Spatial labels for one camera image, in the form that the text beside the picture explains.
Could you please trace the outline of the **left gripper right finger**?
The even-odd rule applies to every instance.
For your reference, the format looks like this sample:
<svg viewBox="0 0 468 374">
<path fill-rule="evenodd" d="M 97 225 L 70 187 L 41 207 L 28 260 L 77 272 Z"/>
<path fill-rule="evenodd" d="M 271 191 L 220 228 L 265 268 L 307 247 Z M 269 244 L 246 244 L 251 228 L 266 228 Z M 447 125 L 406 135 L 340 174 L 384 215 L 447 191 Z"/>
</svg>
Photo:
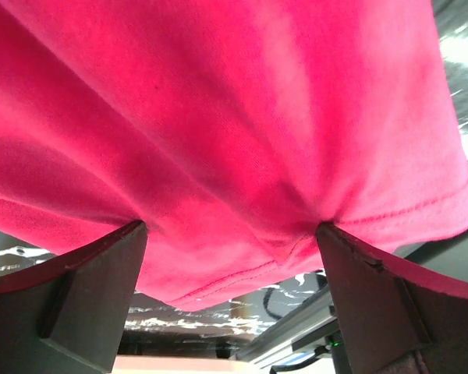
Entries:
<svg viewBox="0 0 468 374">
<path fill-rule="evenodd" d="M 329 224 L 316 231 L 354 373 L 468 373 L 468 283 Z"/>
</svg>

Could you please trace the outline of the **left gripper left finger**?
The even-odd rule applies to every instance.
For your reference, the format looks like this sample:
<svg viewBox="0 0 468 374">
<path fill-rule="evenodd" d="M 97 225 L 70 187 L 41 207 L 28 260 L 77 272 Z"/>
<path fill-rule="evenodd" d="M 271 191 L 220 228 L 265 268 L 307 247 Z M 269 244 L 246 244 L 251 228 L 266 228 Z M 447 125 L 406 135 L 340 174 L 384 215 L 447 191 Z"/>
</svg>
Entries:
<svg viewBox="0 0 468 374">
<path fill-rule="evenodd" d="M 0 277 L 0 373 L 110 373 L 144 259 L 134 221 Z"/>
</svg>

